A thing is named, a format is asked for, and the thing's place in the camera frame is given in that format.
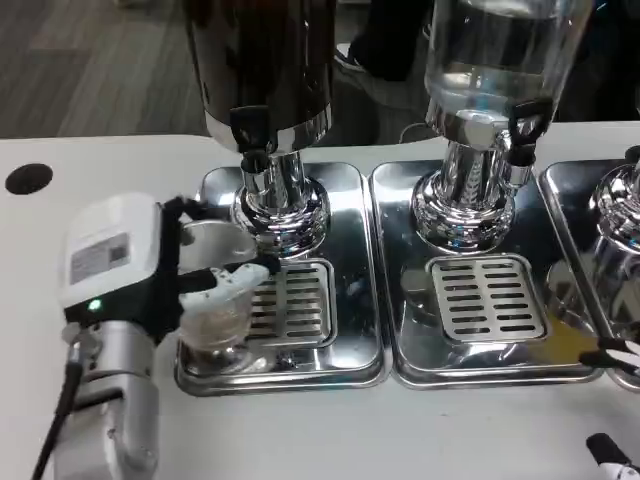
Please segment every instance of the drip tray grate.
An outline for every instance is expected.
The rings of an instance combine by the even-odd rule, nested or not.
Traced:
[[[519,255],[439,257],[426,270],[452,340],[508,342],[546,334],[529,264]]]
[[[313,260],[282,265],[252,298],[250,345],[317,347],[335,335],[333,269]]]

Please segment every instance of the robotic arm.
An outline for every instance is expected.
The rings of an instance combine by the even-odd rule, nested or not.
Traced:
[[[580,362],[595,368],[619,368],[640,376],[640,345],[635,342],[601,338],[598,350],[580,355]],[[616,443],[604,433],[587,439],[587,448],[607,480],[637,480],[640,469],[631,463]]]
[[[58,480],[146,480],[158,463],[155,347],[279,271],[277,259],[191,272],[178,263],[187,213],[133,193],[89,206],[68,231],[60,298],[68,325],[65,385],[33,479],[53,453]]]

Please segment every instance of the white countertop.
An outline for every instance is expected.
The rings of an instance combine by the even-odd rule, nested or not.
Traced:
[[[538,148],[538,165],[619,158],[634,143],[640,123],[556,124]],[[444,146],[436,139],[311,149],[304,158],[369,174],[386,161],[442,158]],[[0,195],[3,479],[30,476],[59,392],[66,349],[56,276],[71,217],[117,192],[158,200],[195,192],[208,170],[237,165],[238,157],[188,136],[0,142],[0,178],[30,162],[50,165],[52,183],[26,197]],[[156,362],[159,480],[597,479],[584,446],[596,432],[640,461],[640,397],[606,376],[581,385],[423,392],[389,378],[366,390],[193,398],[173,382],[174,348],[169,337]]]

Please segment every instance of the gray carpet floor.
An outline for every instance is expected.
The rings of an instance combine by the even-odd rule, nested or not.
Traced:
[[[340,7],[348,42],[366,7]],[[424,39],[404,83],[336,75],[329,145],[397,143],[420,122]],[[178,0],[116,8],[111,0],[0,1],[0,138],[206,135]],[[422,127],[407,138],[432,134]]]

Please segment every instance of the black cable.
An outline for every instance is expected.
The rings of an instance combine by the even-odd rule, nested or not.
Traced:
[[[53,421],[51,422],[47,436],[42,444],[42,449],[40,450],[40,455],[38,455],[38,461],[33,470],[31,480],[40,480],[42,478],[44,469],[49,461],[49,457],[56,446],[58,435],[64,426],[65,420],[73,410],[74,400],[81,380],[82,363],[80,363],[79,359],[70,359],[65,366],[64,384],[62,385],[62,391],[58,398],[58,405],[56,406]]]

